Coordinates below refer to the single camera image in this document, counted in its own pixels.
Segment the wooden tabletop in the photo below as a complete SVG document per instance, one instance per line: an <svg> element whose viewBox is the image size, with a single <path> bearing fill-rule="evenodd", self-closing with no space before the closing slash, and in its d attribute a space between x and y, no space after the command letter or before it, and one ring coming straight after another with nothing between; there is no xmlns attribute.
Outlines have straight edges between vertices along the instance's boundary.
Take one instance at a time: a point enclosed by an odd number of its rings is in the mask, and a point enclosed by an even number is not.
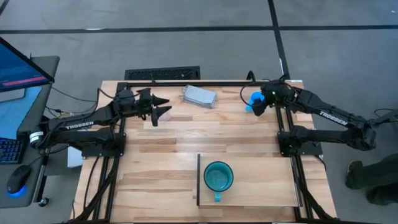
<svg viewBox="0 0 398 224"><path fill-rule="evenodd" d="M200 156L199 205L212 206L298 206L292 163L288 157L253 157L250 155ZM233 171L232 186L221 193L221 201L205 184L205 169L212 162L225 162Z"/></svg>
<svg viewBox="0 0 398 224"><path fill-rule="evenodd" d="M117 84L118 81L105 81L101 89L113 96ZM303 88L302 82L290 84ZM204 88L217 93L213 109L184 103L180 97L182 87L152 87L153 94L170 99L168 105L173 106L169 111L171 118L160 121L156 128L152 127L150 121L127 119L127 144L119 163L111 222L295 221L292 207L197 207L197 154L281 157L276 138L279 129L275 109L268 108L262 116L257 117L246 112L239 97L241 87ZM247 87L243 96L248 99L252 92L258 90L258 86ZM101 95L99 106L105 106L110 101ZM293 114L293 120L294 124L313 128L309 114ZM83 197L94 160L89 158L83 163L75 197L76 214L83 210ZM302 156L302 160L309 191L325 211L335 217L323 164L313 156ZM94 169L87 202L97 190L101 164L102 158ZM107 198L103 197L100 218L104 217Z"/></svg>

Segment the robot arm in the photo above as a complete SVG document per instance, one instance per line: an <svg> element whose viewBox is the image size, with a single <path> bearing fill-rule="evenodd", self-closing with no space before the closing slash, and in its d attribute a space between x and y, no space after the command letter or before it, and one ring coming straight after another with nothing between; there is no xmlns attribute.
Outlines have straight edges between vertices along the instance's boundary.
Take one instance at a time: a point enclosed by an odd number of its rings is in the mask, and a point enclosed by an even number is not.
<svg viewBox="0 0 398 224"><path fill-rule="evenodd" d="M139 92L139 100L135 96L131 90L121 90L112 102L93 113L43 122L29 136L30 144L36 149L45 149L65 143L81 150L82 156L120 156L126 137L123 133L115 134L113 130L120 119L137 116L146 120L149 115L152 125L157 126L158 117L171 109L171 106L156 107L169 100L151 96L149 88ZM79 131L92 125L110 127Z"/></svg>
<svg viewBox="0 0 398 224"><path fill-rule="evenodd" d="M283 79L279 79L264 84L261 93L264 100L254 100L252 104L256 116L263 114L267 106L276 106L294 113L300 111L317 114L348 128L346 131L319 131L294 126L289 133L289 145L292 147L300 147L307 141L344 143L362 151L376 147L376 132L369 121L323 102L311 91L290 86Z"/></svg>

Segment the person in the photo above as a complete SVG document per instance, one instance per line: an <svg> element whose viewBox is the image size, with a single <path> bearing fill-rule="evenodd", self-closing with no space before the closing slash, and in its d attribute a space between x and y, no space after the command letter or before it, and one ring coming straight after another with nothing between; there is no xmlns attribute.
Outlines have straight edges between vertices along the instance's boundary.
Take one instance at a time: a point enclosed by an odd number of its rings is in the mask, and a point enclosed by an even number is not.
<svg viewBox="0 0 398 224"><path fill-rule="evenodd" d="M398 203L398 154L369 166L363 166L361 161L351 162L347 169L346 186L354 190L369 187L366 198L372 204Z"/></svg>

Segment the monitor screen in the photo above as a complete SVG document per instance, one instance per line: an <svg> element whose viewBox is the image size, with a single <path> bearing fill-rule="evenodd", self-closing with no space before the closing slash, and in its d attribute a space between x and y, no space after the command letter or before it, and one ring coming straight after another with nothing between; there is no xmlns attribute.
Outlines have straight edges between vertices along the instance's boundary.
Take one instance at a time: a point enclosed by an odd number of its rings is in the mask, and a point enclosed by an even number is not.
<svg viewBox="0 0 398 224"><path fill-rule="evenodd" d="M0 92L39 86L53 79L0 38Z"/></svg>

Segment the blue mug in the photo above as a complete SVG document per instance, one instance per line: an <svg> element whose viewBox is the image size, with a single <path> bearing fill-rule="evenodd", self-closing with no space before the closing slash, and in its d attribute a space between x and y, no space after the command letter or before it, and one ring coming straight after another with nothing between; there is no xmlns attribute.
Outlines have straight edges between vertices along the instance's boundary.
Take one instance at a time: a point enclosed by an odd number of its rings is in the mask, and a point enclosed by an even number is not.
<svg viewBox="0 0 398 224"><path fill-rule="evenodd" d="M225 162L216 161L205 169L205 184L214 191L214 201L221 201L221 192L228 190L234 182L234 173Z"/></svg>

